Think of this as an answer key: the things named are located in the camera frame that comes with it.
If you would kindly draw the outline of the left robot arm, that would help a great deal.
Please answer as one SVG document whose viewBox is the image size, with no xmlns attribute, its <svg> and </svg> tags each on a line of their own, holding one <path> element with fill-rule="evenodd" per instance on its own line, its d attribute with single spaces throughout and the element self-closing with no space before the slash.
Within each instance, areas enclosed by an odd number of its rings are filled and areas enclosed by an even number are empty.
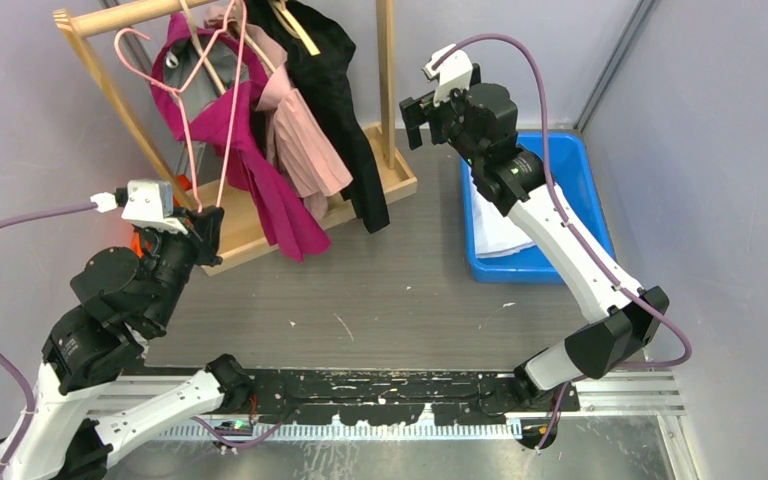
<svg viewBox="0 0 768 480">
<path fill-rule="evenodd" d="M 224 354 L 181 385 L 118 414 L 92 419 L 93 402 L 165 335 L 195 266 L 215 266 L 224 212 L 177 208 L 174 227 L 144 227 L 149 249 L 99 251 L 71 280 L 78 298 L 53 326 L 36 385 L 17 425 L 0 439 L 0 479 L 101 479 L 129 453 L 178 422 L 252 397 L 249 378 Z"/>
</svg>

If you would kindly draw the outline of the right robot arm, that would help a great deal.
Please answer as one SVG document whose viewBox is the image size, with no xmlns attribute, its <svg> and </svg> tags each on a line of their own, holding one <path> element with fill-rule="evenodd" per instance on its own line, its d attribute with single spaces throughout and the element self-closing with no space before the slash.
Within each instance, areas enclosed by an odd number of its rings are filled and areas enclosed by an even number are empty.
<svg viewBox="0 0 768 480">
<path fill-rule="evenodd" d="M 581 226 L 560 186 L 546 177 L 549 155 L 519 143 L 517 108 L 506 88 L 477 83 L 442 101 L 429 92 L 402 100 L 399 109 L 410 148 L 421 146 L 422 125 L 430 127 L 433 143 L 454 148 L 478 193 L 535 242 L 587 322 L 515 368 L 522 407 L 540 410 L 555 387 L 578 377 L 599 379 L 650 343 L 667 295 L 643 288 Z"/>
</svg>

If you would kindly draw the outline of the white skirt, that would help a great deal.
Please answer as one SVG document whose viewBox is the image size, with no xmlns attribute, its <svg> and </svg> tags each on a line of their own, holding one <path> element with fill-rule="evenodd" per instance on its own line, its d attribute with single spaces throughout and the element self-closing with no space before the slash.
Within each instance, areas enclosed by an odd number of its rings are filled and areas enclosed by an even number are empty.
<svg viewBox="0 0 768 480">
<path fill-rule="evenodd" d="M 517 254 L 535 242 L 470 185 L 473 241 L 477 258 L 498 258 Z"/>
</svg>

